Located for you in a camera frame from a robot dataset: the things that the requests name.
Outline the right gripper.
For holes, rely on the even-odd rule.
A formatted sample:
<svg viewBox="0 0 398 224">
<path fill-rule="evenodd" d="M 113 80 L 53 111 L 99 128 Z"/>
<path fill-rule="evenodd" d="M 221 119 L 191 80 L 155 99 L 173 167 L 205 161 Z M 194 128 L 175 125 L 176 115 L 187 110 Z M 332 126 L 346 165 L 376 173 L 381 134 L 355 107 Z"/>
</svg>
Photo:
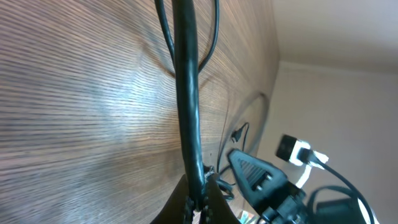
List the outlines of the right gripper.
<svg viewBox="0 0 398 224">
<path fill-rule="evenodd" d="M 306 224 L 305 192 L 273 164 L 238 149 L 228 153 L 242 196 L 265 223 Z"/>
</svg>

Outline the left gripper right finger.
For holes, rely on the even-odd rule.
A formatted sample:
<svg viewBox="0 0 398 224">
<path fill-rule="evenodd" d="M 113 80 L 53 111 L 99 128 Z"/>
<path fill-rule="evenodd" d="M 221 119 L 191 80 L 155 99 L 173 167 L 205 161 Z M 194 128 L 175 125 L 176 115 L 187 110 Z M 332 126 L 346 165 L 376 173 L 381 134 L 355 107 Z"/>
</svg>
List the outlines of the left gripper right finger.
<svg viewBox="0 0 398 224">
<path fill-rule="evenodd" d="M 216 183 L 215 174 L 207 178 L 206 196 L 203 201 L 199 224 L 240 224 L 223 198 L 223 194 Z"/>
</svg>

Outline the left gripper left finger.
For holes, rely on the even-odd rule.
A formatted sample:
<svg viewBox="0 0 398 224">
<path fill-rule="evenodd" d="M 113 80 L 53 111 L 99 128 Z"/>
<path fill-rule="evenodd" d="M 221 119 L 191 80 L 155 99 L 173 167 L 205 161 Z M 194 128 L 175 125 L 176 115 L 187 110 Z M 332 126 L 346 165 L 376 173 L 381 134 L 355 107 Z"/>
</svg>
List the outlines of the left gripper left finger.
<svg viewBox="0 0 398 224">
<path fill-rule="evenodd" d="M 182 175 L 160 213 L 150 224 L 191 224 L 195 203 L 189 197 L 188 181 Z"/>
</svg>

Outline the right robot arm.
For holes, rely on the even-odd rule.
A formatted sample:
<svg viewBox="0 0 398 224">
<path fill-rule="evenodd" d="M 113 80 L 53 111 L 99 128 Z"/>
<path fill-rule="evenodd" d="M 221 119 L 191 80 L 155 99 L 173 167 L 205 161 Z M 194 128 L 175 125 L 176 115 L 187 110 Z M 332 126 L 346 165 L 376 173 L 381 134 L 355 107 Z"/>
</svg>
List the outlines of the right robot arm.
<svg viewBox="0 0 398 224">
<path fill-rule="evenodd" d="M 375 223 L 372 209 L 358 190 L 328 167 L 310 149 L 298 158 L 320 165 L 341 179 L 346 187 L 327 185 L 317 188 L 303 203 L 305 192 L 288 180 L 273 164 L 252 157 L 239 149 L 228 153 L 228 161 L 241 194 L 265 223 Z"/>
</svg>

